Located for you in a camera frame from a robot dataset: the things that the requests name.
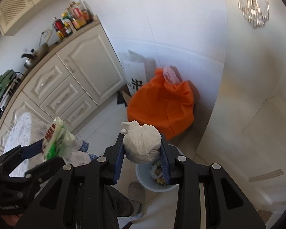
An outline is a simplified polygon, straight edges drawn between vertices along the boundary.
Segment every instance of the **orange bag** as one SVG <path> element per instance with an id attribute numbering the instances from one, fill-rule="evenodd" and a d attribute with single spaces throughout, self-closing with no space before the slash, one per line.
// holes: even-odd
<path id="1" fill-rule="evenodd" d="M 141 126 L 153 125 L 170 140 L 192 124 L 194 96 L 187 82 L 177 85 L 167 82 L 163 69 L 156 69 L 155 75 L 131 98 L 127 117 Z"/>

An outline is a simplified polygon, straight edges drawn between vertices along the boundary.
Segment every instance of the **trash can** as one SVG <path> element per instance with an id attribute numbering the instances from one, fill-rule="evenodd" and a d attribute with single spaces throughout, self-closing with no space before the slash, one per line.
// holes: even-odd
<path id="1" fill-rule="evenodd" d="M 153 165 L 158 160 L 159 159 L 156 159 L 148 164 L 136 164 L 136 176 L 139 182 L 142 184 L 144 188 L 158 193 L 167 192 L 174 188 L 177 188 L 179 184 L 162 186 L 160 184 L 157 184 L 156 181 L 152 179 L 149 173 L 150 166 Z"/>

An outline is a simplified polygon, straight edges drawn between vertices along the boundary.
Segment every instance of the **slipper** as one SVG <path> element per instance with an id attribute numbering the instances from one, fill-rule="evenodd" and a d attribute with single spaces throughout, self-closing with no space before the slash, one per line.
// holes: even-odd
<path id="1" fill-rule="evenodd" d="M 137 211 L 133 217 L 141 218 L 145 212 L 145 189 L 139 182 L 129 184 L 128 199 L 133 204 L 134 211 Z"/>

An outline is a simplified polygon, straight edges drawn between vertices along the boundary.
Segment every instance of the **kettle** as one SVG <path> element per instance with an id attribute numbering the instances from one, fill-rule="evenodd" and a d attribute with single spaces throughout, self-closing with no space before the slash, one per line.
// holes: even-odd
<path id="1" fill-rule="evenodd" d="M 24 67 L 27 69 L 33 68 L 37 63 L 49 52 L 49 45 L 47 43 L 42 44 L 38 49 L 35 51 L 34 49 L 31 50 L 32 54 L 23 53 L 21 55 L 22 58 L 28 58 L 24 63 Z"/>

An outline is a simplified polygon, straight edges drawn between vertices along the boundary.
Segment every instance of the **black chinese character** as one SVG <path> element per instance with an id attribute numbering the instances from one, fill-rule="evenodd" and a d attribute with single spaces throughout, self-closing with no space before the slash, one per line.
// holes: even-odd
<path id="1" fill-rule="evenodd" d="M 131 80 L 132 80 L 131 84 L 133 84 L 133 89 L 136 87 L 136 91 L 138 91 L 139 87 L 142 86 L 142 81 L 138 81 L 137 79 L 133 80 L 133 78 Z"/>

